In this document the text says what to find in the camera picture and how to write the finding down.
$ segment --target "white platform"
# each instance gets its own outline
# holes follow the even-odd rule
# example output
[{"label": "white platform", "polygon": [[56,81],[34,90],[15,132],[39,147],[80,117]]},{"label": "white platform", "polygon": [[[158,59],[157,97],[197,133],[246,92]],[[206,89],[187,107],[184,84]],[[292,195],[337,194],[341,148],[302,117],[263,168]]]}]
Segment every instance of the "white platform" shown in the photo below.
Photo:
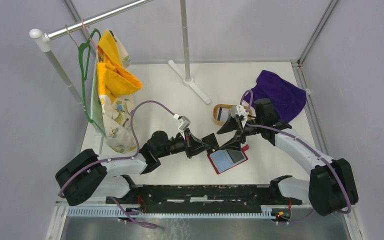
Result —
[{"label": "white platform", "polygon": [[[198,138],[215,133],[220,128],[212,120],[213,107],[217,104],[238,104],[245,90],[256,85],[262,70],[277,73],[281,78],[297,85],[290,62],[246,62],[246,63],[196,63],[191,64],[191,75],[195,83],[211,98],[205,105],[195,93],[182,84],[179,76],[168,64],[132,65],[132,72],[143,83],[134,100],[139,104],[145,100],[156,100],[173,112],[191,120],[189,129]],[[302,111],[290,122],[300,136],[314,145],[306,113]],[[134,126],[142,146],[157,130],[165,131],[169,137],[177,134],[176,121],[160,106],[152,103],[141,106],[134,116]],[[224,144],[232,133],[216,135],[218,143]],[[88,126],[82,150],[95,145],[94,129]],[[289,155],[256,135],[247,138],[249,160],[219,175],[203,152],[192,159],[179,153],[161,158],[161,166],[151,173],[131,175],[136,184],[147,185],[236,185],[269,184],[282,175],[293,175],[308,180],[309,176]],[[102,154],[115,152],[103,144]]]}]

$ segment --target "phone screen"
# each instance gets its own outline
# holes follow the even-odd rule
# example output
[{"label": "phone screen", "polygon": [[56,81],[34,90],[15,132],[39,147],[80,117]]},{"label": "phone screen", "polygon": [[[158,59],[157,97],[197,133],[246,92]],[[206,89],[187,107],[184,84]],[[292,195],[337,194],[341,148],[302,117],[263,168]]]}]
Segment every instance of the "phone screen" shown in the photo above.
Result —
[{"label": "phone screen", "polygon": [[218,150],[208,155],[217,173],[222,173],[247,159],[242,151]]}]

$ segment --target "yellow fabric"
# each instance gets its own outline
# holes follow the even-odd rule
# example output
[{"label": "yellow fabric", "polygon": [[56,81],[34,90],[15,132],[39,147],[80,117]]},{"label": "yellow fabric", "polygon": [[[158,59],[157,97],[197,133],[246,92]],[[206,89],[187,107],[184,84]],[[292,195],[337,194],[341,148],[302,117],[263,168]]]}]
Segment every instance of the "yellow fabric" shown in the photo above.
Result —
[{"label": "yellow fabric", "polygon": [[124,69],[111,33],[106,30],[98,43],[99,62],[96,64],[98,94],[108,95],[111,102],[120,96],[135,93],[142,83]]}]

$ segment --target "white pole stand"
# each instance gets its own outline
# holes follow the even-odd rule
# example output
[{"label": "white pole stand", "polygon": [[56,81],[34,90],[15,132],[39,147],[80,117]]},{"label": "white pole stand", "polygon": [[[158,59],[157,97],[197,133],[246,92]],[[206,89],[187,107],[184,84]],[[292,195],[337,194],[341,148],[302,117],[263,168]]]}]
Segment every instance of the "white pole stand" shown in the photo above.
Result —
[{"label": "white pole stand", "polygon": [[183,80],[183,84],[185,86],[190,87],[204,101],[205,104],[211,103],[211,99],[195,84],[193,77],[186,79],[185,72],[173,60],[169,60],[168,64]]}]

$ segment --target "purple cloth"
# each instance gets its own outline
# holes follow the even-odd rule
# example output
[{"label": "purple cloth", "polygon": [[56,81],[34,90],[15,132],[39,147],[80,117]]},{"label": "purple cloth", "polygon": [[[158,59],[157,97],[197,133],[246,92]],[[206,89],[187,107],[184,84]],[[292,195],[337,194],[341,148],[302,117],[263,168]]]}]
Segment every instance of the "purple cloth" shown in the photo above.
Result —
[{"label": "purple cloth", "polygon": [[[270,99],[274,110],[280,119],[290,122],[304,108],[307,102],[306,91],[283,80],[276,73],[263,70],[257,78],[257,85],[251,90],[254,93],[254,101],[258,99]],[[244,100],[249,104],[251,95],[248,93]]]}]

